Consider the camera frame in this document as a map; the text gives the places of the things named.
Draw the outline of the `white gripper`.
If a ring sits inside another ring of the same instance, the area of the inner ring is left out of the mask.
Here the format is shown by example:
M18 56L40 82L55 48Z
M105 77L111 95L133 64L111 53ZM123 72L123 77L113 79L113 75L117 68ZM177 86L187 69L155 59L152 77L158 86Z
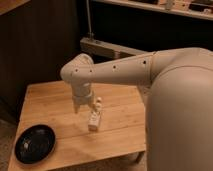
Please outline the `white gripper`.
M95 111L93 91L90 83L77 84L72 87L74 113L78 114L80 105L88 105L91 111Z

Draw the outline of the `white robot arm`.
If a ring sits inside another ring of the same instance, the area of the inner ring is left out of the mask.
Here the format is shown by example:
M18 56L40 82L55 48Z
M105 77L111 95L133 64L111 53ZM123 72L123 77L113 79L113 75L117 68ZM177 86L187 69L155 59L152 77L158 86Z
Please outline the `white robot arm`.
M95 64L80 54L60 75L76 105L93 83L147 86L147 171L213 171L213 51L161 50Z

